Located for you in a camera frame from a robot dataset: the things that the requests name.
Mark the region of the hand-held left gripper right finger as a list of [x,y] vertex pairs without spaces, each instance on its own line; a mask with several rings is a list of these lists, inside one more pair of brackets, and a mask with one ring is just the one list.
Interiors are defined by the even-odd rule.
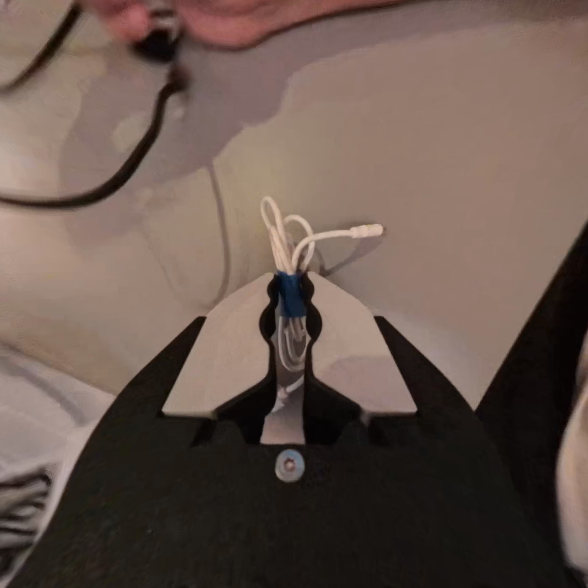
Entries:
[[316,272],[301,282],[306,307],[303,433],[335,443],[347,425],[412,417],[417,406],[371,310]]

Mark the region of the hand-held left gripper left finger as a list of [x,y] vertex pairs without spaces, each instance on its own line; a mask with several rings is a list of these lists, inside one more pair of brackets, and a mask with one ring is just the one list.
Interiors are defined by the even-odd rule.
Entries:
[[277,303],[277,277],[266,273],[214,307],[203,318],[162,413],[230,421],[247,443],[259,443],[277,396]]

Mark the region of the grey desk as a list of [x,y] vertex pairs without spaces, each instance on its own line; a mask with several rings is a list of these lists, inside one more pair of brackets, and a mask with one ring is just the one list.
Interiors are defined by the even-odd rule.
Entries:
[[1,207],[1,344],[117,393],[274,268],[271,196],[326,276],[474,405],[587,220],[587,1],[429,1],[241,51],[189,84],[131,181],[82,210]]

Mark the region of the person's light trousers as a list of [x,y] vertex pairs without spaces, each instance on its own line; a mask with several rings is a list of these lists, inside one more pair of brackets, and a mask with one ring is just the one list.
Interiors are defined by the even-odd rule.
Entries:
[[587,585],[587,336],[576,370],[573,407],[557,459],[560,536],[569,565]]

